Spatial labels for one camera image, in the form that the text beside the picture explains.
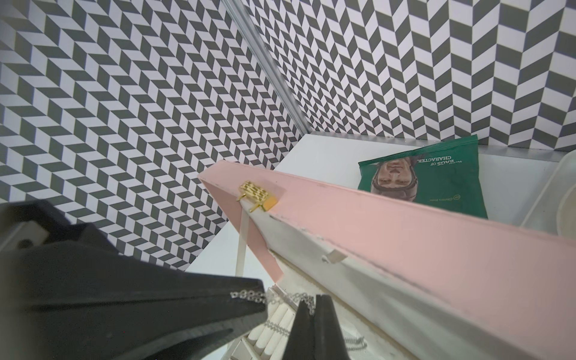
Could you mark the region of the white cutting board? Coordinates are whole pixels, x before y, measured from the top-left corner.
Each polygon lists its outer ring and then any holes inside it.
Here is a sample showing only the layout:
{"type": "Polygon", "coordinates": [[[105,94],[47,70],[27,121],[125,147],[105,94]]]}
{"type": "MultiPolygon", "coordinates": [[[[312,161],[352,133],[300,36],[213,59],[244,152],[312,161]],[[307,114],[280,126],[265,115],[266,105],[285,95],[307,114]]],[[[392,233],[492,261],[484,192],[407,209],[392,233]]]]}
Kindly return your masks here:
{"type": "Polygon", "coordinates": [[[565,197],[575,189],[575,150],[566,154],[528,211],[521,227],[559,235],[559,211],[565,197]]]}

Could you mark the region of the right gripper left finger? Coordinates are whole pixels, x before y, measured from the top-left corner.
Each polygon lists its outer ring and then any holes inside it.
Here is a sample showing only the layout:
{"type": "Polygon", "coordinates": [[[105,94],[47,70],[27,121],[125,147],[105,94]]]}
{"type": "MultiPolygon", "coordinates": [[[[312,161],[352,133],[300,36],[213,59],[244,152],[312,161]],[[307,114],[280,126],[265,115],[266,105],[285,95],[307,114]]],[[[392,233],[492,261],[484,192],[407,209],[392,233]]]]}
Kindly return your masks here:
{"type": "Polygon", "coordinates": [[[301,300],[281,359],[314,360],[314,346],[314,316],[301,300]]]}

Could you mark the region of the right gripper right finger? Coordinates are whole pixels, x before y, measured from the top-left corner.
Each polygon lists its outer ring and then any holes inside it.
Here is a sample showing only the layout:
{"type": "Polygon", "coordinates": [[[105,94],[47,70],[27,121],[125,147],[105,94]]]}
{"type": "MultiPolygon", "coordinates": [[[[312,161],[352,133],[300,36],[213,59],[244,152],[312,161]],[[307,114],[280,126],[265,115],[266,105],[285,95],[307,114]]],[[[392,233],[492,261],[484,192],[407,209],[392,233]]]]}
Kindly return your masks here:
{"type": "Polygon", "coordinates": [[[316,296],[314,358],[316,360],[350,360],[334,302],[329,295],[316,296]]]}

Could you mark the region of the white plate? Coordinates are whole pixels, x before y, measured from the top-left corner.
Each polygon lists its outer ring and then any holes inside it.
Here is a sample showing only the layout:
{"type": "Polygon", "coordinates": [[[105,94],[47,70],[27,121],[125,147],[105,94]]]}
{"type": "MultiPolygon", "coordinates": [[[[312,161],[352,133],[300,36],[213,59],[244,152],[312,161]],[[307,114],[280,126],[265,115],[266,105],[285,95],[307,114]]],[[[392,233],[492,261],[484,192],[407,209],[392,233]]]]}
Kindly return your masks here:
{"type": "Polygon", "coordinates": [[[556,231],[559,236],[576,240],[576,186],[573,185],[563,196],[556,213],[556,231]]]}

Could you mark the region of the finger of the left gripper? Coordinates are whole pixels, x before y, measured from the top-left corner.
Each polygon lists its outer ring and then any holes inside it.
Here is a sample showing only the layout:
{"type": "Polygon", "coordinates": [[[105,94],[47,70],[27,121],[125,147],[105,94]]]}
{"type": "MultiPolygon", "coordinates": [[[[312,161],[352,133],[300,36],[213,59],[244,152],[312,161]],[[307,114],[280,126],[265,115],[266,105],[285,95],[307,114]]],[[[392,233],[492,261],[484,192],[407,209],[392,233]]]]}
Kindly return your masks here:
{"type": "Polygon", "coordinates": [[[45,200],[1,206],[3,359],[202,359],[265,322],[264,292],[123,256],[45,200]]]}

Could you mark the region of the green crisp bag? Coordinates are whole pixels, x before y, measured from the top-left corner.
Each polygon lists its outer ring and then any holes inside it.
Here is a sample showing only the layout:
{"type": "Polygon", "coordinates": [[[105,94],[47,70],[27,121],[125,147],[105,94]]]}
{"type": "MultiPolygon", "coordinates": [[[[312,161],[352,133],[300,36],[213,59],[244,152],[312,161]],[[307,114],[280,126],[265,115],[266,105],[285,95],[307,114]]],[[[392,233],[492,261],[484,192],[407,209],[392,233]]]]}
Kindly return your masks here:
{"type": "Polygon", "coordinates": [[[358,168],[360,191],[488,218],[476,135],[364,160],[358,168]]]}

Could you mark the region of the pink jewelry box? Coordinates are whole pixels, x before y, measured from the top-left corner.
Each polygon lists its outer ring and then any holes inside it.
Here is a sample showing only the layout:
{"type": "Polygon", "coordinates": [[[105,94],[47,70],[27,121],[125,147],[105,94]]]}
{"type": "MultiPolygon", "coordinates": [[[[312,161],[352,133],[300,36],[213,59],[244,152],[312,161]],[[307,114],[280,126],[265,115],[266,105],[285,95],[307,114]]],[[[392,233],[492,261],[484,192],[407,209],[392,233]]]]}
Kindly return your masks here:
{"type": "Polygon", "coordinates": [[[227,161],[199,179],[274,284],[330,295],[374,358],[575,357],[572,240],[227,161]]]}

